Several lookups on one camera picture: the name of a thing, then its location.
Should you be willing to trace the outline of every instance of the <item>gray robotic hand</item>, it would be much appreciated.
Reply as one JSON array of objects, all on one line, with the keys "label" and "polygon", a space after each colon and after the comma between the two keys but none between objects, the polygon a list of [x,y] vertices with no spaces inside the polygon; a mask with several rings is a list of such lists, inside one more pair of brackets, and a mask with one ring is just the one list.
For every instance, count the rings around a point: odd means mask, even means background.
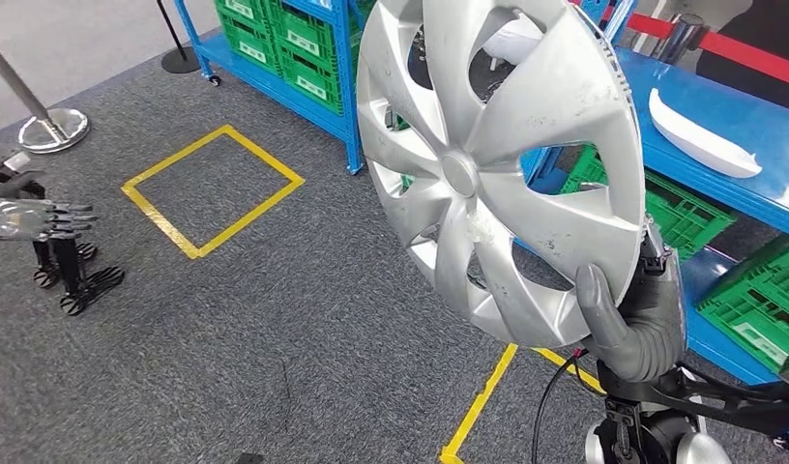
[{"label": "gray robotic hand", "polygon": [[598,266],[576,273],[575,287],[591,336],[583,344],[629,382],[646,382],[668,371],[686,348],[685,313],[677,252],[668,251],[664,271],[640,265],[619,308]]},{"label": "gray robotic hand", "polygon": [[0,198],[0,240],[75,239],[98,217],[89,205]]}]

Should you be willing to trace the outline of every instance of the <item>yellow tape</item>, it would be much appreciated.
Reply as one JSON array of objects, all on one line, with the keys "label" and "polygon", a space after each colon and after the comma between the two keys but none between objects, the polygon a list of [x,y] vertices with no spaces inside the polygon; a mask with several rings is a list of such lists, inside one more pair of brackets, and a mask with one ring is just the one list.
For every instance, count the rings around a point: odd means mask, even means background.
[{"label": "yellow tape", "polygon": [[[497,386],[497,383],[500,382],[500,379],[503,377],[506,369],[509,368],[509,363],[511,363],[511,360],[514,358],[516,351],[517,345],[511,344],[506,348],[506,351],[503,352],[503,356],[500,358],[500,361],[497,362],[494,372],[491,373],[491,376],[485,382],[485,388],[482,390],[482,393],[478,394],[475,398],[474,403],[472,403],[468,413],[466,414],[466,417],[463,418],[463,422],[452,436],[452,440],[448,445],[441,448],[439,459],[442,464],[465,464],[462,459],[457,457],[457,453],[460,451],[460,447],[463,445],[463,441],[465,441],[472,427],[474,427],[474,423],[480,416],[480,412],[485,406],[486,401],[488,401],[488,398],[494,392],[494,388]],[[551,350],[540,348],[534,349],[534,351],[540,353],[547,360],[557,365],[563,365],[566,363],[566,360],[563,359],[563,357]],[[568,372],[571,374],[576,374],[576,370],[574,369],[573,365],[569,366]],[[605,394],[605,391],[599,386],[599,380],[582,369],[579,370],[579,373],[579,377],[585,381],[586,384],[591,386],[591,388],[597,392]]]},{"label": "yellow tape", "polygon": [[[272,166],[276,171],[281,173],[284,177],[289,179],[289,184],[286,187],[282,188],[281,190],[277,191],[275,194],[270,196],[266,201],[255,207],[252,211],[247,213],[244,217],[241,217],[234,224],[230,225],[223,232],[219,233],[216,237],[214,237],[211,241],[209,241],[206,245],[198,247],[192,244],[187,237],[184,236],[178,229],[173,226],[169,220],[166,219],[159,211],[150,203],[144,195],[142,195],[136,188],[138,184],[141,182],[153,177],[154,175],[158,174],[159,172],[163,171],[170,165],[178,162],[182,158],[186,157],[190,153],[198,150],[199,148],[203,147],[207,143],[211,142],[215,138],[221,135],[229,135],[235,141],[243,145],[245,148],[253,152],[257,157],[262,159],[264,162]],[[305,182],[304,178],[299,176],[295,171],[286,167],[285,164],[274,158],[272,155],[268,154],[264,149],[255,145],[251,140],[247,139],[239,132],[235,130],[230,125],[224,125],[220,128],[213,130],[212,132],[204,135],[203,137],[199,138],[198,140],[192,142],[189,146],[181,150],[180,152],[167,157],[156,163],[156,165],[150,167],[146,171],[138,174],[137,176],[133,177],[132,179],[128,180],[124,185],[121,187],[121,191],[126,194],[132,203],[135,204],[143,213],[147,216],[161,231],[176,245],[181,251],[184,252],[190,259],[195,259],[199,257],[206,256],[212,250],[219,247],[222,243],[229,240],[233,235],[238,233],[241,229],[246,227],[250,222],[256,220],[259,216],[264,214],[267,210],[275,206],[280,200],[282,200],[286,195],[292,193],[292,191],[298,187],[300,187]]]},{"label": "yellow tape", "polygon": [[478,394],[475,398],[474,403],[472,403],[468,413],[466,413],[466,417],[463,418],[463,422],[452,436],[452,440],[441,450],[440,461],[443,462],[443,464],[463,464],[463,461],[457,457],[457,452],[460,451],[460,446],[474,426],[474,422],[477,421],[477,417],[480,416],[485,402],[488,401],[488,398],[494,392],[494,388],[497,387],[497,383],[500,382],[506,369],[509,368],[509,364],[511,360],[514,359],[514,354],[516,352],[517,345],[512,343],[506,347],[506,351],[503,352],[503,356],[500,357],[500,361],[497,362],[497,367],[494,368],[491,377],[485,382],[485,388],[482,389],[482,393]]}]

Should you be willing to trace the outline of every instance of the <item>stanchion base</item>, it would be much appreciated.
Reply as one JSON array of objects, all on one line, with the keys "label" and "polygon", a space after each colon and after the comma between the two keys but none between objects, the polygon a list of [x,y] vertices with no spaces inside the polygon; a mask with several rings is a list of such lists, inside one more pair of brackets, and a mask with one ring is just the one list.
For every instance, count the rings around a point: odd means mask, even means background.
[{"label": "stanchion base", "polygon": [[[18,144],[30,153],[46,154],[66,150],[84,138],[90,130],[87,116],[77,109],[53,108],[50,119],[30,118],[18,132]],[[60,133],[50,128],[55,125]]]},{"label": "stanchion base", "polygon": [[192,51],[192,47],[182,46],[181,49],[187,54],[186,60],[181,56],[181,51],[176,48],[169,51],[161,58],[161,67],[166,72],[173,74],[192,73],[193,71],[201,69],[201,66],[198,64],[198,58],[195,56],[195,52]]}]

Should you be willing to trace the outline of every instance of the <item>black cable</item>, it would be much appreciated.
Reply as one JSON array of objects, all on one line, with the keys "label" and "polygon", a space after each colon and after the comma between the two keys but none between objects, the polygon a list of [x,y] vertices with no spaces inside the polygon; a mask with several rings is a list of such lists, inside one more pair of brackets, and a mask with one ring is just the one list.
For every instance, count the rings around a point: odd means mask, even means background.
[{"label": "black cable", "polygon": [[576,379],[577,379],[577,383],[578,383],[578,384],[579,384],[579,386],[580,386],[580,387],[582,387],[582,388],[583,388],[583,389],[584,389],[586,392],[588,392],[588,393],[590,393],[590,394],[592,394],[592,395],[594,395],[594,396],[605,397],[605,395],[604,395],[604,394],[600,393],[599,391],[596,391],[596,390],[594,390],[594,387],[591,387],[590,385],[588,385],[588,384],[585,382],[585,380],[582,378],[582,374],[580,373],[580,369],[579,369],[579,362],[577,362],[577,360],[579,360],[579,359],[580,359],[580,358],[582,358],[583,356],[585,356],[585,355],[581,353],[579,356],[577,356],[576,358],[574,358],[574,363],[573,363],[573,364],[574,364],[574,372],[576,373]]},{"label": "black cable", "polygon": [[563,365],[557,369],[557,372],[554,372],[554,376],[551,377],[551,380],[548,381],[548,385],[545,386],[545,391],[542,392],[542,398],[540,399],[540,407],[537,408],[537,416],[534,418],[534,432],[531,437],[531,463],[538,464],[537,454],[540,447],[540,424],[542,422],[542,414],[545,411],[545,403],[548,402],[548,397],[551,395],[551,392],[554,390],[554,385],[560,380],[560,377],[566,373],[569,369],[570,365],[574,365],[574,369],[576,372],[576,376],[579,379],[580,385],[582,385],[585,389],[589,390],[591,393],[595,393],[599,396],[604,396],[598,391],[592,389],[585,381],[582,380],[582,377],[579,375],[579,364],[577,364],[577,360],[582,358],[583,356],[588,354],[588,350],[580,349],[575,351],[574,354],[568,358]]},{"label": "black cable", "polygon": [[551,391],[554,389],[554,384],[560,380],[560,377],[566,373],[569,366],[573,364],[573,362],[577,359],[577,356],[571,356],[568,360],[557,369],[557,372],[554,373],[554,376],[551,377],[551,380],[548,381],[548,385],[545,387],[545,391],[542,393],[542,398],[540,399],[540,406],[537,408],[537,417],[534,419],[534,434],[531,438],[531,464],[538,464],[537,463],[537,451],[538,445],[540,443],[540,422],[542,421],[542,412],[545,410],[545,403],[548,401],[548,397],[551,395]]}]

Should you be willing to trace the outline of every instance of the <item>silver hubcap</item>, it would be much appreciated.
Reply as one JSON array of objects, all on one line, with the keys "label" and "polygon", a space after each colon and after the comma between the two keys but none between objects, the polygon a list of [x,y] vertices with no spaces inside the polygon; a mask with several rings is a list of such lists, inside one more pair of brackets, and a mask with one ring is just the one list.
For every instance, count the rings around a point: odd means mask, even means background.
[{"label": "silver hubcap", "polygon": [[[545,35],[488,104],[468,79],[482,44],[519,9]],[[639,130],[612,49],[564,0],[379,0],[358,66],[358,119],[369,172],[392,227],[450,307],[484,331],[530,346],[588,334],[573,291],[523,277],[514,239],[568,280],[596,263],[620,301],[644,217]],[[424,25],[434,90],[407,71]],[[391,109],[408,124],[390,130]],[[528,189],[519,167],[535,147],[593,143],[608,188],[564,195]],[[404,189],[402,175],[414,178]],[[428,231],[437,230],[436,240]],[[485,289],[470,282],[476,255]]]}]

